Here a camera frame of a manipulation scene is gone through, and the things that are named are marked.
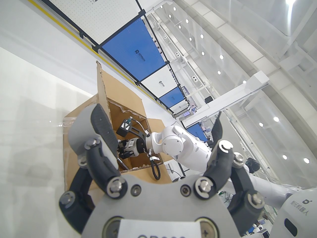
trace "blue panel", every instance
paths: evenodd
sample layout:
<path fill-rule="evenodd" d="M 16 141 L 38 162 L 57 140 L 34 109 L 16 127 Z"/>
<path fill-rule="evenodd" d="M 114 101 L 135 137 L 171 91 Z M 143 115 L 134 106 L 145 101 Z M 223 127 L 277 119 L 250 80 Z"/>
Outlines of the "blue panel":
<path fill-rule="evenodd" d="M 137 19 L 102 48 L 139 81 L 165 65 L 142 19 Z"/>
<path fill-rule="evenodd" d="M 207 142 L 207 138 L 206 138 L 202 128 L 200 127 L 200 125 L 198 123 L 194 124 L 193 126 L 190 126 L 186 130 L 190 134 L 198 137 L 200 140 Z"/>
<path fill-rule="evenodd" d="M 184 96 L 179 87 L 174 88 L 172 91 L 164 94 L 159 98 L 168 108 L 184 100 Z"/>

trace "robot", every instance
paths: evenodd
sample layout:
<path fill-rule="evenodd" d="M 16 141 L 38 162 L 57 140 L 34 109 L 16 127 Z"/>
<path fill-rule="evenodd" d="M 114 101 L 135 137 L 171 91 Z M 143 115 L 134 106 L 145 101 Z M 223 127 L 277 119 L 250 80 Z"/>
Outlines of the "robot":
<path fill-rule="evenodd" d="M 221 120 L 225 116 L 221 113 L 214 125 L 211 150 L 178 125 L 143 134 L 132 127 L 131 119 L 123 121 L 117 134 L 131 132 L 137 136 L 133 142 L 118 143 L 100 104 L 86 107 L 69 130 L 68 141 L 80 168 L 59 206 L 81 237 L 240 237 L 257 221 L 265 201 L 280 208 L 270 237 L 314 237 L 316 189 L 287 188 L 252 177 L 243 156 L 223 138 Z M 146 153 L 156 179 L 160 173 L 155 174 L 158 166 L 153 154 L 161 152 L 204 174 L 171 184 L 151 184 L 132 175 L 122 176 L 117 152 L 122 159 Z M 88 195 L 92 180 L 105 193 L 96 206 Z M 234 194 L 228 208 L 218 196 L 224 188 Z M 268 233 L 252 236 L 268 237 Z"/>

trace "white wall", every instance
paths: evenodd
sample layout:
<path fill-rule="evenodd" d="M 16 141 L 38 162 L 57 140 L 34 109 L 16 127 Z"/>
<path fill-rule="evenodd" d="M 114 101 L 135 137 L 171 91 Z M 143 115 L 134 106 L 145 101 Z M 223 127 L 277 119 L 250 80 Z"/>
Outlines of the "white wall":
<path fill-rule="evenodd" d="M 79 43 L 26 0 L 0 3 L 0 47 L 48 73 L 88 92 L 97 92 L 96 60 L 102 68 L 130 87 L 143 101 L 148 118 L 174 123 L 172 116 L 110 65 Z"/>
<path fill-rule="evenodd" d="M 79 237 L 58 206 L 64 192 L 58 124 L 92 95 L 3 48 L 0 69 L 1 237 Z"/>

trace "yellow stripe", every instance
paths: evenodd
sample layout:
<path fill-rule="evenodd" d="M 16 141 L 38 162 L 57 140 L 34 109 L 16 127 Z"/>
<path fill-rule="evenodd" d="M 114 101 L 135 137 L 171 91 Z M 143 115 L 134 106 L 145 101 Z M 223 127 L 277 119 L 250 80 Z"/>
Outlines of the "yellow stripe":
<path fill-rule="evenodd" d="M 100 54 L 98 54 L 96 51 L 94 51 L 88 44 L 86 44 L 80 37 L 72 33 L 67 27 L 65 27 L 61 22 L 59 22 L 57 19 L 55 19 L 52 15 L 50 15 L 47 11 L 45 11 L 40 5 L 38 5 L 33 0 L 27 0 L 31 4 L 33 4 L 37 9 L 39 9 L 42 13 L 44 13 L 47 17 L 49 17 L 52 21 L 54 21 L 56 24 L 58 24 L 60 27 L 62 27 L 67 33 L 69 33 L 71 36 L 73 36 L 77 41 L 79 41 L 82 45 L 84 45 L 86 48 L 88 48 L 91 52 L 93 52 L 97 57 L 99 57 L 101 60 L 106 62 L 112 69 L 114 69 L 116 72 L 118 72 L 120 75 L 122 75 L 124 78 L 126 78 L 132 85 L 134 85 L 138 90 L 146 94 L 149 98 L 151 98 L 158 106 L 162 107 L 158 102 L 155 101 L 155 99 L 149 95 L 146 91 L 144 91 L 139 86 L 136 86 L 134 81 L 131 80 L 128 76 L 126 76 L 124 73 L 122 73 L 117 67 L 115 67 L 113 64 L 108 62 L 104 57 L 102 57 Z"/>

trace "open cardboard box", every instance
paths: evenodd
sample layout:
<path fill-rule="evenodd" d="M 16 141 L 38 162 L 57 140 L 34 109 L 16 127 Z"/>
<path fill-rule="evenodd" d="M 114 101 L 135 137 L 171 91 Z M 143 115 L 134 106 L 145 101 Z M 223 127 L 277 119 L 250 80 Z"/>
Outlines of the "open cardboard box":
<path fill-rule="evenodd" d="M 161 132 L 165 126 L 162 120 L 159 119 L 147 119 L 144 106 L 141 98 L 139 98 L 133 91 L 131 91 L 127 86 L 119 82 L 117 79 L 102 70 L 100 63 L 97 61 L 97 86 L 98 94 L 91 97 L 89 100 L 84 102 L 82 105 L 77 107 L 75 110 L 71 111 L 65 116 L 65 121 L 74 120 L 79 113 L 87 106 L 99 103 L 103 107 L 104 111 L 107 113 L 109 120 L 112 124 L 114 132 L 117 131 L 124 119 L 130 116 L 133 119 L 139 121 L 142 126 L 149 132 Z M 132 125 L 142 130 L 141 126 L 133 121 Z M 69 127 L 64 127 L 64 137 L 63 137 L 63 153 L 64 153 L 64 174 L 65 174 L 65 190 L 68 190 L 70 184 L 79 168 L 77 164 L 77 155 L 71 149 L 68 143 L 68 130 Z M 129 133 L 125 139 L 135 138 L 135 135 Z M 123 162 L 129 168 L 125 170 L 119 165 L 119 170 L 121 174 L 132 174 L 144 181 L 152 183 L 170 183 L 171 178 L 165 168 L 163 162 L 171 160 L 172 158 L 164 153 L 156 154 L 160 159 L 157 164 L 161 172 L 160 180 L 156 180 L 152 173 L 152 168 L 149 158 L 146 154 L 140 154 L 137 157 L 124 159 Z M 97 188 L 96 183 L 93 181 L 90 189 Z"/>

